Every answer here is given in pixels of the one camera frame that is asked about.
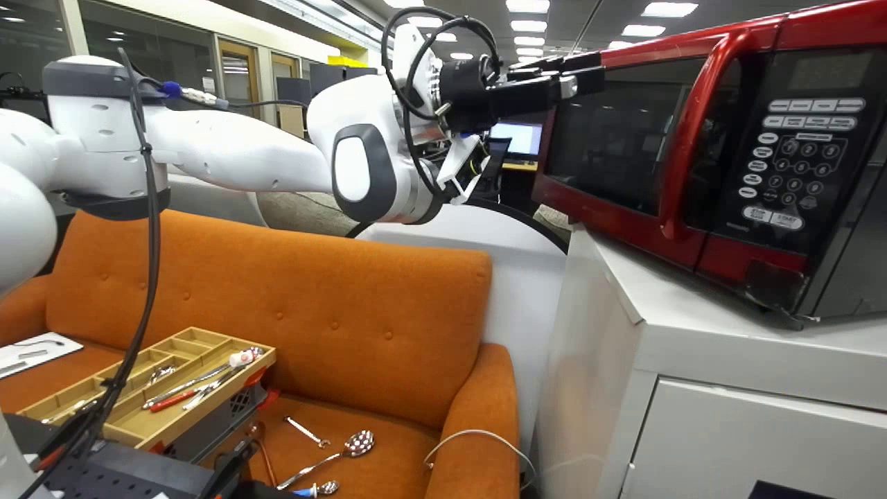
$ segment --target red microwave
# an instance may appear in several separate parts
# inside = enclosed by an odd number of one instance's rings
[[[887,309],[887,3],[601,53],[536,199],[792,319]]]

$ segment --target white cabinet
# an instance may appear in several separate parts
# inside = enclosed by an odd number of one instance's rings
[[[784,330],[586,230],[562,283],[543,499],[887,497],[887,319]]]
[[[887,497],[887,416],[663,379],[624,499],[749,499],[760,481],[809,497]]]

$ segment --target microwave keypad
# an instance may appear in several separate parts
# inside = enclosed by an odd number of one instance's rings
[[[773,100],[756,145],[740,171],[740,217],[780,230],[803,230],[803,217],[824,207],[831,178],[856,129],[866,100]]]

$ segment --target couch armrest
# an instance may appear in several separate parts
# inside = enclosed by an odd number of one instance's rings
[[[444,436],[489,429],[509,443],[518,440],[518,390],[509,354],[486,344],[478,365],[454,397]],[[428,497],[516,499],[522,494],[518,455],[489,436],[461,436],[442,445]]]
[[[34,276],[0,293],[0,344],[47,330],[49,273]]]

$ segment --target orange couch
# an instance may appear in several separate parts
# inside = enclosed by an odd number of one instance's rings
[[[53,273],[0,296],[0,340],[59,330],[84,351],[0,379],[15,412],[114,359],[127,347],[148,283],[148,224],[77,212]],[[374,429],[369,456],[311,479],[340,497],[518,497],[518,461],[482,427],[518,440],[509,354],[482,344],[490,261],[471,250],[422,250],[277,233],[223,219],[164,212],[164,264],[149,340],[189,323],[277,347],[261,409],[277,479],[331,455],[284,425],[292,412],[335,445]],[[250,462],[267,479],[261,456]]]

